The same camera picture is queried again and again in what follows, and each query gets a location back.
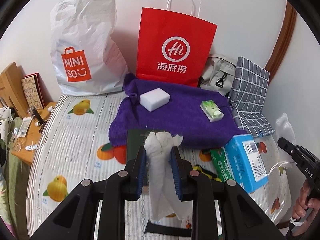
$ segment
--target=white plastic bag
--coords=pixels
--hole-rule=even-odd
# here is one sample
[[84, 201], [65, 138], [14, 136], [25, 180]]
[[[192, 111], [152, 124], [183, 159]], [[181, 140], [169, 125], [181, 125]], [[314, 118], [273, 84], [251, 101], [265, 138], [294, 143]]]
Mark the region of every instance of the white plastic bag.
[[[292, 125], [289, 123], [288, 116], [286, 113], [283, 113], [277, 120], [276, 120], [276, 137], [277, 140], [283, 137], [284, 139], [288, 140], [293, 145], [296, 145], [296, 137], [294, 135], [294, 131]], [[296, 166], [296, 163], [292, 160], [292, 157], [286, 153], [283, 149], [279, 148], [280, 153], [280, 162], [285, 163], [282, 165], [286, 168], [292, 168]]]
[[115, 0], [62, 0], [51, 11], [51, 60], [63, 94], [122, 90], [126, 62], [110, 35]]

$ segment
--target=white tissue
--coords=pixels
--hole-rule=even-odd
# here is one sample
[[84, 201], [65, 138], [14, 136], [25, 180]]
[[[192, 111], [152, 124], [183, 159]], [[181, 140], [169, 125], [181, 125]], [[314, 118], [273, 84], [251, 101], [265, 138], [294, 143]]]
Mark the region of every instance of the white tissue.
[[170, 95], [161, 88], [153, 89], [140, 95], [140, 105], [152, 112], [169, 102]]
[[[296, 137], [294, 135], [293, 128], [289, 123], [288, 116], [286, 113], [283, 113], [276, 120], [276, 137], [277, 137], [277, 141], [279, 140], [279, 138], [283, 137], [289, 142], [291, 142], [292, 144], [296, 145]], [[283, 167], [295, 166], [294, 161], [292, 160], [291, 156], [288, 153], [286, 153], [284, 150], [280, 148], [279, 148], [279, 153], [280, 153], [280, 162], [289, 162], [289, 164], [286, 164]]]
[[176, 195], [169, 164], [172, 147], [179, 146], [182, 139], [182, 136], [172, 137], [168, 132], [151, 132], [145, 141], [153, 220], [159, 220], [172, 213], [182, 220], [192, 213], [192, 201], [181, 202]]

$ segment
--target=human hand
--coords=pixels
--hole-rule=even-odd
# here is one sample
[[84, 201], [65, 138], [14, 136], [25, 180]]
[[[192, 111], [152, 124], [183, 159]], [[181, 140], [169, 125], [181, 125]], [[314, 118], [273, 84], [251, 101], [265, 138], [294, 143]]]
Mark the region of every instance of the human hand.
[[308, 181], [306, 180], [303, 183], [303, 187], [300, 189], [300, 196], [296, 200], [296, 203], [292, 210], [292, 217], [295, 219], [303, 218], [306, 215], [306, 209], [312, 208], [312, 212], [307, 217], [307, 219], [303, 222], [303, 224], [299, 227], [299, 229], [294, 232], [293, 236], [298, 236], [303, 233], [305, 233], [311, 223], [313, 222], [314, 218], [316, 217], [319, 209], [320, 209], [320, 199], [319, 198], [312, 198], [309, 201], [307, 200], [307, 197], [311, 191], [310, 185]]

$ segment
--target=white wall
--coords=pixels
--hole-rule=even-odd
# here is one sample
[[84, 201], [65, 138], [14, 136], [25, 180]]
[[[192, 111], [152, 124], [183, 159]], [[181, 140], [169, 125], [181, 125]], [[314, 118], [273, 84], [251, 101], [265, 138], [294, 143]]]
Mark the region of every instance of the white wall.
[[[50, 59], [50, 20], [59, 0], [31, 0], [0, 40], [0, 71], [11, 62], [26, 74], [39, 72], [49, 99], [60, 89]], [[142, 7], [165, 8], [167, 0], [116, 0], [118, 11], [113, 39], [130, 70], [135, 70]], [[173, 0], [172, 9], [189, 13], [190, 0]], [[212, 52], [245, 56], [264, 67], [278, 37], [285, 0], [201, 0], [200, 18], [218, 25]]]
[[[287, 113], [297, 144], [320, 157], [320, 46], [305, 21], [298, 15], [292, 40], [282, 64], [268, 87], [263, 112], [271, 124]], [[299, 196], [305, 177], [295, 167], [287, 171], [292, 204]], [[284, 219], [289, 219], [289, 211]]]

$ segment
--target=blue box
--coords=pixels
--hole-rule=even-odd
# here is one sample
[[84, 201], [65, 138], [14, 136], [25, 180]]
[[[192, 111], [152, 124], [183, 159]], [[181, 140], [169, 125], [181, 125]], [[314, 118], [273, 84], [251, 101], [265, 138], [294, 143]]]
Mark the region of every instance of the blue box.
[[233, 136], [224, 148], [236, 182], [247, 193], [268, 182], [266, 169], [251, 134]]

